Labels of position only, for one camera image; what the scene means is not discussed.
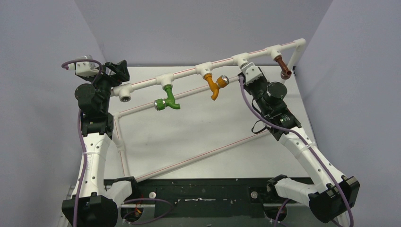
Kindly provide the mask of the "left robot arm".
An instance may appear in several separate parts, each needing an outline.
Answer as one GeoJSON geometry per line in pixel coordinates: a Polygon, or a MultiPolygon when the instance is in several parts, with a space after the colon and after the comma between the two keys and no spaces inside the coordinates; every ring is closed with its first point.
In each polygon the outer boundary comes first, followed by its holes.
{"type": "Polygon", "coordinates": [[[101,64],[93,59],[76,59],[62,64],[86,82],[78,86],[78,136],[82,160],[76,187],[62,202],[62,212],[74,227],[114,227],[126,200],[134,203],[140,190],[127,180],[113,180],[105,189],[106,154],[113,139],[113,115],[109,113],[112,88],[130,79],[125,60],[101,64]]]}

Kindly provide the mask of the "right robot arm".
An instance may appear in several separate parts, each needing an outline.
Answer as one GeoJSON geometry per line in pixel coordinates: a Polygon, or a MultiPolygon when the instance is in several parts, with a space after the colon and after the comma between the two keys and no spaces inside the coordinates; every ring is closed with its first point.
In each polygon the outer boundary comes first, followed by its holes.
{"type": "Polygon", "coordinates": [[[251,83],[243,73],[238,78],[242,97],[250,111],[292,153],[313,182],[305,184],[279,175],[268,181],[267,198],[272,202],[285,198],[301,203],[322,223],[354,226],[351,209],[360,183],[355,177],[347,177],[338,170],[309,139],[300,121],[284,102],[285,85],[269,82],[264,76],[251,83]]]}

